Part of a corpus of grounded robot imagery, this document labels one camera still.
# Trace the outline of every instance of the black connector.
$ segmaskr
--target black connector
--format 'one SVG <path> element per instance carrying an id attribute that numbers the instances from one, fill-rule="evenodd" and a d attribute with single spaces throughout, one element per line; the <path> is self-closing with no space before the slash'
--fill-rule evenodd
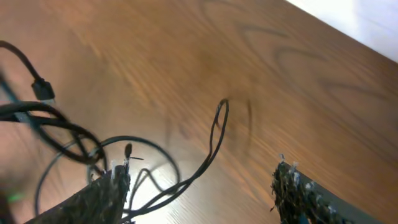
<path id="1" fill-rule="evenodd" d="M 38 100 L 44 103 L 53 103 L 55 94 L 49 82 L 46 82 L 43 78 L 35 80 L 32 84 L 32 88 Z"/>

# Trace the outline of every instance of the wood grain pattern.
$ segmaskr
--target wood grain pattern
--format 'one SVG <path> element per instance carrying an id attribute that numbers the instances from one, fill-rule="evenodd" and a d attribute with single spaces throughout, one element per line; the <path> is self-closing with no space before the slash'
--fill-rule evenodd
<path id="1" fill-rule="evenodd" d="M 72 121 L 101 139 L 156 141 L 185 177 L 205 156 L 215 106 L 230 98 L 215 163 L 138 223 L 278 223 L 269 209 L 279 153 L 380 221 L 398 219 L 398 65 L 285 1 L 0 1 L 0 38 L 53 83 Z M 20 96 L 33 99 L 22 65 L 0 58 Z M 25 193 L 12 205 L 24 222 L 53 152 L 24 126 L 1 131 L 1 179 Z M 121 146 L 107 148 L 111 159 L 121 161 Z M 136 156 L 146 159 L 136 170 L 162 162 L 145 147 Z M 61 160 L 42 209 L 82 188 L 84 169 Z M 158 176 L 173 180 L 168 167 Z M 135 206 L 153 193 L 148 184 Z"/>

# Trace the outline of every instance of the wooden surface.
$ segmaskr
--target wooden surface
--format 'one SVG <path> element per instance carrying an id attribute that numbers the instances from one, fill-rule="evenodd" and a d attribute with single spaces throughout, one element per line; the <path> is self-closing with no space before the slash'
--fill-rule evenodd
<path id="1" fill-rule="evenodd" d="M 398 219 L 398 66 L 285 1 L 0 1 L 0 38 L 53 83 L 57 106 L 104 139 L 158 142 L 191 175 L 208 148 L 220 99 L 227 137 L 210 169 L 143 223 L 278 223 L 271 174 L 283 153 L 301 172 L 382 222 Z M 1 51 L 21 98 L 31 79 Z M 18 222 L 54 155 L 24 125 L 2 124 L 1 183 L 23 192 Z M 123 145 L 107 147 L 121 162 Z M 162 163 L 153 150 L 134 168 Z M 60 160 L 42 211 L 85 185 L 85 168 Z M 162 185 L 174 177 L 167 166 Z M 147 184 L 133 207 L 154 194 Z"/>

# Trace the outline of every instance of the wood grain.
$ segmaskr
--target wood grain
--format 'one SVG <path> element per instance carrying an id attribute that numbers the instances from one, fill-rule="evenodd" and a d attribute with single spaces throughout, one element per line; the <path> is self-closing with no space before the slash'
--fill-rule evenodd
<path id="1" fill-rule="evenodd" d="M 205 157 L 218 101 L 231 100 L 211 168 L 138 223 L 278 223 L 269 209 L 279 153 L 380 221 L 398 219 L 398 65 L 285 1 L 0 1 L 0 38 L 53 83 L 72 121 L 101 139 L 156 141 L 184 177 Z M 0 58 L 19 95 L 33 99 L 27 71 L 5 51 Z M 53 152 L 27 127 L 1 131 L 1 182 L 25 193 L 12 205 L 24 222 Z M 162 162 L 135 149 L 145 161 L 132 178 Z M 122 145 L 107 150 L 121 161 Z M 81 189 L 84 169 L 61 160 L 44 185 L 42 210 Z M 167 166 L 157 175 L 172 184 Z M 148 184 L 133 207 L 153 194 Z"/>

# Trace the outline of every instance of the wire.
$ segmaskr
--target wire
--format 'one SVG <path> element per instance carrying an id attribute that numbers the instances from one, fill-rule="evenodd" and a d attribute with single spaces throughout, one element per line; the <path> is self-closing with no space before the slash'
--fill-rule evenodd
<path id="1" fill-rule="evenodd" d="M 39 76 L 39 74 L 35 71 L 33 68 L 32 64 L 29 62 L 27 57 L 16 47 L 11 45 L 10 43 L 7 43 L 3 40 L 0 40 L 0 47 L 4 47 L 11 52 L 15 53 L 22 61 L 22 63 L 27 67 L 27 69 L 30 71 L 32 76 L 35 79 L 42 80 L 42 78 Z M 89 132 L 87 129 L 82 128 L 79 125 L 71 123 L 66 116 L 64 116 L 59 110 L 53 108 L 52 106 L 46 105 L 44 103 L 38 103 L 38 102 L 33 102 L 33 101 L 19 101 L 18 97 L 16 94 L 12 91 L 12 89 L 9 87 L 7 82 L 4 79 L 3 72 L 0 70 L 0 86 L 2 89 L 6 92 L 8 98 L 12 101 L 12 103 L 6 104 L 6 105 L 1 105 L 0 106 L 0 121 L 7 121 L 7 122 L 17 122 L 17 123 L 28 123 L 28 125 L 32 128 L 33 131 L 35 131 L 43 141 L 45 141 L 48 145 L 50 145 L 52 148 L 54 148 L 56 151 L 58 151 L 58 154 L 53 158 L 51 163 L 46 167 L 43 175 L 41 176 L 39 183 L 37 185 L 36 191 L 35 191 L 35 201 L 34 201 L 34 212 L 35 215 L 39 215 L 39 205 L 40 205 L 40 192 L 42 185 L 44 183 L 44 180 L 48 173 L 50 172 L 51 168 L 53 165 L 62 157 L 62 156 L 67 156 L 69 159 L 80 162 L 82 164 L 87 165 L 87 180 L 90 183 L 91 181 L 91 170 L 95 170 L 99 175 L 103 175 L 105 171 L 102 171 L 100 168 L 98 168 L 95 164 L 100 160 L 103 159 L 103 167 L 104 170 L 108 170 L 108 160 L 104 151 L 104 147 L 108 146 L 110 144 L 119 142 L 119 141 L 131 141 L 131 142 L 138 142 L 141 144 L 145 144 L 146 146 L 150 146 L 151 148 L 155 149 L 159 153 L 161 153 L 171 164 L 175 171 L 175 178 L 176 178 L 176 183 L 167 188 L 167 189 L 162 189 L 160 185 L 156 182 L 155 178 L 153 177 L 151 171 L 149 169 L 141 169 L 140 172 L 137 175 L 136 182 L 134 183 L 132 193 L 130 195 L 130 201 L 129 201 L 129 206 L 128 210 L 123 210 L 124 213 L 127 214 L 126 217 L 121 219 L 121 223 L 128 223 L 130 220 L 138 215 L 144 215 L 149 212 L 153 212 L 154 210 L 157 210 L 159 208 L 162 208 L 163 206 L 168 205 L 170 202 L 178 198 L 184 191 L 188 189 L 188 187 L 192 184 L 194 180 L 199 178 L 210 166 L 210 164 L 213 162 L 215 156 L 217 155 L 221 143 L 224 138 L 225 134 L 225 129 L 226 129 L 226 123 L 228 120 L 228 113 L 229 113 L 229 103 L 227 99 L 223 99 L 220 101 L 219 105 L 217 106 L 216 109 L 216 114 L 215 118 L 213 120 L 213 124 L 211 125 L 211 131 L 210 131 L 210 141 L 209 141 L 209 153 L 206 156 L 205 160 L 201 164 L 201 166 L 198 168 L 198 170 L 188 179 L 181 181 L 181 174 L 178 169 L 177 163 L 173 160 L 173 158 L 166 152 L 166 150 L 162 149 L 160 146 L 158 146 L 156 143 L 140 138 L 140 137 L 135 137 L 135 136 L 115 136 L 108 138 L 104 141 L 99 141 L 94 134 Z M 221 133 L 220 133 L 220 138 L 216 144 L 216 147 L 213 152 L 213 135 L 214 135 L 214 129 L 215 126 L 220 128 L 218 124 L 218 118 L 221 113 L 222 107 L 225 106 L 225 112 L 224 112 L 224 118 L 223 118 L 223 125 L 221 127 Z M 31 111 L 41 111 L 41 112 L 46 112 L 54 116 L 54 118 L 46 118 L 42 116 L 34 116 L 31 115 L 29 112 Z M 25 118 L 21 119 L 18 114 L 22 113 L 24 114 Z M 58 128 L 63 128 L 66 129 L 70 132 L 72 135 L 73 141 L 66 144 L 66 145 L 61 145 L 57 140 L 52 138 L 43 128 L 43 126 L 54 126 Z M 92 149 L 90 152 L 87 152 L 85 146 L 82 143 L 82 139 L 88 139 L 92 141 L 95 144 L 95 148 Z M 71 152 L 69 149 L 77 144 L 79 147 L 82 155 L 76 154 L 74 152 Z M 152 183 L 155 185 L 156 189 L 160 192 L 158 195 L 156 195 L 153 199 L 151 199 L 149 202 L 147 202 L 145 205 L 143 205 L 141 208 L 137 210 L 131 210 L 132 207 L 132 201 L 134 199 L 134 196 L 138 190 L 138 188 L 141 186 L 143 181 L 149 177 Z M 161 198 L 163 198 L 166 195 L 170 195 L 169 198 L 165 199 L 164 201 L 157 203 Z"/>

